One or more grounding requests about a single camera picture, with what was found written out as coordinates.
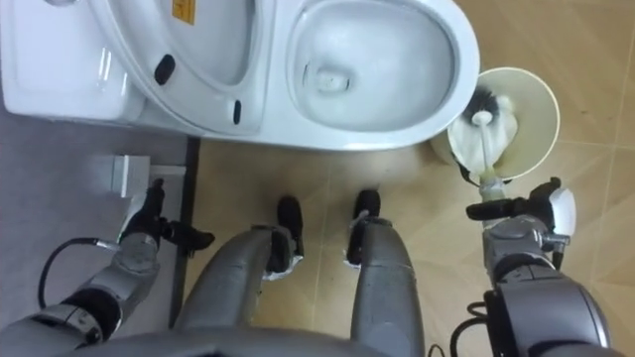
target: white toilet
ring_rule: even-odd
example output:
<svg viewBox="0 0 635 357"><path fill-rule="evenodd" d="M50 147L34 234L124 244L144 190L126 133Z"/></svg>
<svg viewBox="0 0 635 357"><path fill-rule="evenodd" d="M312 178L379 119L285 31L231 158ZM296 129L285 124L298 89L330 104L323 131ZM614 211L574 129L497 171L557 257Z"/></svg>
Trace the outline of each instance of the white toilet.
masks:
<svg viewBox="0 0 635 357"><path fill-rule="evenodd" d="M322 150L442 131L479 72L451 0L0 0L13 113Z"/></svg>

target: yellow label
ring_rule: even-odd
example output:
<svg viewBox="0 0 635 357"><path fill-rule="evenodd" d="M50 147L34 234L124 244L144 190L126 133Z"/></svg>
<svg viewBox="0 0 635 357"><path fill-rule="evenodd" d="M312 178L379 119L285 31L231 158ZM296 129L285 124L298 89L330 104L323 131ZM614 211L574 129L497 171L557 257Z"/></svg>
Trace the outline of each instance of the yellow label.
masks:
<svg viewBox="0 0 635 357"><path fill-rule="evenodd" d="M172 0L172 16L190 25L194 24L196 0Z"/></svg>

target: gray wall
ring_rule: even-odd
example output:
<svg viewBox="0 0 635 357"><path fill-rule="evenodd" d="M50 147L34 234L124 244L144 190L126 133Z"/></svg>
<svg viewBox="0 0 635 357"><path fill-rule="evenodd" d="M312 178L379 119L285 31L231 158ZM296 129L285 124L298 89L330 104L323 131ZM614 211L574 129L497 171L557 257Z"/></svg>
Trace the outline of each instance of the gray wall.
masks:
<svg viewBox="0 0 635 357"><path fill-rule="evenodd" d="M71 237L115 239L128 200L109 192L114 155L151 156L183 165L187 138L113 127L50 122L0 106L0 328L38 310L40 270ZM181 181L167 181L165 211L178 218ZM120 334L167 328L175 248L162 245L161 276ZM71 247L51 270L47 301L56 302L109 261L94 247Z"/></svg>

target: tile floor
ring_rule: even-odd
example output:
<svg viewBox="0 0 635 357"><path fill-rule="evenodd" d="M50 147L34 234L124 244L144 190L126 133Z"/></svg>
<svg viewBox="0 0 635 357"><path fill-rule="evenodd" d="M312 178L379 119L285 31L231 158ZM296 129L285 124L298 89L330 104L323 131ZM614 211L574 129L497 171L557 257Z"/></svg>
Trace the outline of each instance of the tile floor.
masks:
<svg viewBox="0 0 635 357"><path fill-rule="evenodd" d="M554 90L563 114L553 153L510 184L525 195L550 176L576 194L578 228L564 271L592 289L615 346L635 355L635 1L459 0L476 31L484 69L520 66ZM220 244L252 222L273 222L277 198L297 196L307 258L265 283L255 323L347 336L358 273L342 264L357 192L379 187L416 266L427 344L447 346L487 287L479 227L463 216L478 194L427 144L378 153L317 153L206 142L194 224L218 241L190 261L187 291ZM484 329L461 338L463 355L485 356Z"/></svg>

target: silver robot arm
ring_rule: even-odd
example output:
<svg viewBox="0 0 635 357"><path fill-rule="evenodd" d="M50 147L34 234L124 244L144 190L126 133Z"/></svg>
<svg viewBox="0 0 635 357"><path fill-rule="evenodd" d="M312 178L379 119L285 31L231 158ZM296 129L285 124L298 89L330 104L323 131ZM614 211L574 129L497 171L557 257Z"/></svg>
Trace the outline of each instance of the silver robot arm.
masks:
<svg viewBox="0 0 635 357"><path fill-rule="evenodd" d="M129 215L117 243L100 239L80 243L116 253L109 266L62 302L43 306L38 313L4 328L0 332L3 355L55 356L107 341L148 295L160 268L157 253L162 238L189 251L211 244L211 234L161 217L162 185L156 180L138 200L141 204ZM45 265L41 282L46 280L52 260Z"/></svg>
<svg viewBox="0 0 635 357"><path fill-rule="evenodd" d="M481 187L485 201L466 212L483 221L492 290L484 296L481 322L494 355L619 356L609 348L608 326L591 294L560 271L575 229L571 191L557 178L529 198L500 198L500 182L489 187Z"/></svg>

